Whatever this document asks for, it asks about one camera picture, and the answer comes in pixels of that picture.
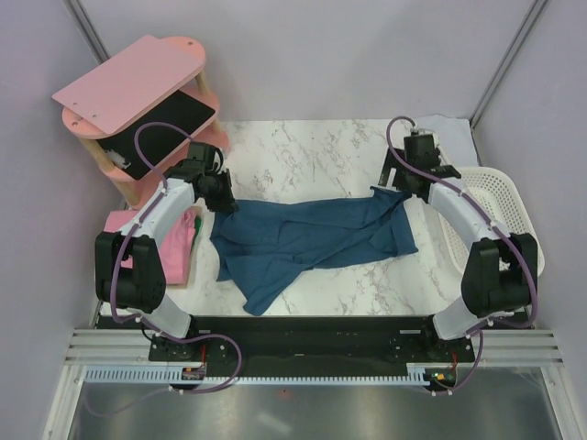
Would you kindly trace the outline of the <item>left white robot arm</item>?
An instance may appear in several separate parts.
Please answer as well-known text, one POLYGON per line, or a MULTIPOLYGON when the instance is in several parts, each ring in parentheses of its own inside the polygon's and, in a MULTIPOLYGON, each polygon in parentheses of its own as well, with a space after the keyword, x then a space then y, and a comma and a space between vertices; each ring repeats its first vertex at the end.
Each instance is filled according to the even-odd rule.
POLYGON ((219 148, 192 142, 187 158, 161 175, 155 193, 131 220, 94 242, 96 296, 110 305, 112 318, 119 324, 134 319, 165 335, 181 360, 197 357, 202 340, 190 331, 191 315, 167 293, 160 246, 200 199, 210 212, 238 209, 223 161, 219 148))

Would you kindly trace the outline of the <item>dark blue t shirt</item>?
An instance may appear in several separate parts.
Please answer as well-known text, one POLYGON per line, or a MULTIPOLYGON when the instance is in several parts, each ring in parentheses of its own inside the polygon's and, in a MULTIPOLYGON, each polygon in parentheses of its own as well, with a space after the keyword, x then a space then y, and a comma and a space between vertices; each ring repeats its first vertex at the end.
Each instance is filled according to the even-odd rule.
POLYGON ((219 281, 233 282, 244 311, 263 315, 301 273, 415 254, 404 209, 409 194, 374 187, 371 195, 301 203, 240 200, 217 213, 210 240, 219 281))

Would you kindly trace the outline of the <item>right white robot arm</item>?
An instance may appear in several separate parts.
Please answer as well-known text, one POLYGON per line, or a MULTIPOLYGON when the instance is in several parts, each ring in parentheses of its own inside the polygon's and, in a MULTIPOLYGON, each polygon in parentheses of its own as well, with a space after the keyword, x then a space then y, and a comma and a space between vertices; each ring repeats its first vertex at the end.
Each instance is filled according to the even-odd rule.
POLYGON ((453 349, 453 339, 472 334, 492 319, 524 328, 537 314, 537 241, 498 223, 474 199, 461 173, 440 163, 430 134, 413 129, 396 148, 386 133, 386 165, 395 188, 434 208, 468 249, 460 297, 432 317, 433 330, 420 337, 422 354, 434 361, 453 349))

